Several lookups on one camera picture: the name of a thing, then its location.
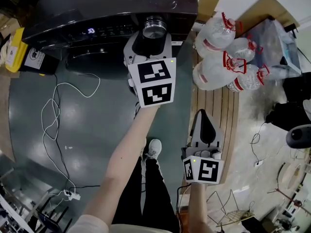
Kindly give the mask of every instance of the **human arm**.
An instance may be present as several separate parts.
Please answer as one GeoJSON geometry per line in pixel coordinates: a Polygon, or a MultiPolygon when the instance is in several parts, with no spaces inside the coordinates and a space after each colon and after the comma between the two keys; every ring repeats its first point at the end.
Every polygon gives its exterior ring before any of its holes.
{"type": "Polygon", "coordinates": [[[114,150],[101,187],[88,203],[84,214],[111,225],[120,196],[134,170],[158,108],[153,106],[139,110],[130,129],[114,150]]]}
{"type": "Polygon", "coordinates": [[[207,204],[205,198],[205,184],[191,185],[189,200],[189,232],[212,233],[207,225],[207,204]]]}

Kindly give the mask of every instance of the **person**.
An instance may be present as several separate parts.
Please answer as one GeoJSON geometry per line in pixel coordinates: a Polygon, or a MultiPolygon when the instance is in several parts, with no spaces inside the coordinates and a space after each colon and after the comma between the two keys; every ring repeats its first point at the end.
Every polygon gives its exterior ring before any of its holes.
{"type": "MultiPolygon", "coordinates": [[[[180,232],[157,162],[162,150],[157,139],[150,142],[146,154],[146,200],[142,213],[140,208],[142,149],[158,109],[159,106],[139,109],[109,160],[99,190],[69,233],[180,232]]],[[[205,185],[192,184],[189,204],[191,233],[212,233],[207,225],[205,200],[205,185]]]]}
{"type": "Polygon", "coordinates": [[[311,99],[277,103],[266,116],[265,122],[272,123],[286,131],[300,125],[311,124],[311,99]]]}

